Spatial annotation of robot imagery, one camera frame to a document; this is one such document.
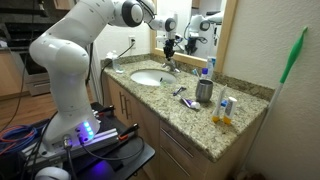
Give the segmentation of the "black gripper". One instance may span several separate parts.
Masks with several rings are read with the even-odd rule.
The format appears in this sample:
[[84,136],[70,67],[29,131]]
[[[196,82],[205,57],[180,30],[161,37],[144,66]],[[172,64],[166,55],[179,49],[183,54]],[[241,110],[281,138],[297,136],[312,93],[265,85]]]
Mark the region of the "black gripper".
[[164,51],[165,59],[167,61],[170,61],[173,59],[173,56],[174,56],[174,40],[173,39],[167,39],[165,41],[163,51]]

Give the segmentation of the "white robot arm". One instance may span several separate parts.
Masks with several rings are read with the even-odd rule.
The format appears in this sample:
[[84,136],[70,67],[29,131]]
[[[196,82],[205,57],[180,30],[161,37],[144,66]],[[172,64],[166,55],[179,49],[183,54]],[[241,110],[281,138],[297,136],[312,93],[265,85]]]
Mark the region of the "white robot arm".
[[77,147],[79,138],[92,141],[100,129],[85,86],[85,73],[89,68],[85,47],[106,25],[136,27],[143,22],[152,30],[166,32],[168,39],[173,40],[178,15],[157,15],[151,0],[80,0],[31,43],[29,53],[47,70],[57,107],[57,114],[43,133],[42,156],[49,158],[62,153],[64,137],[69,137]]

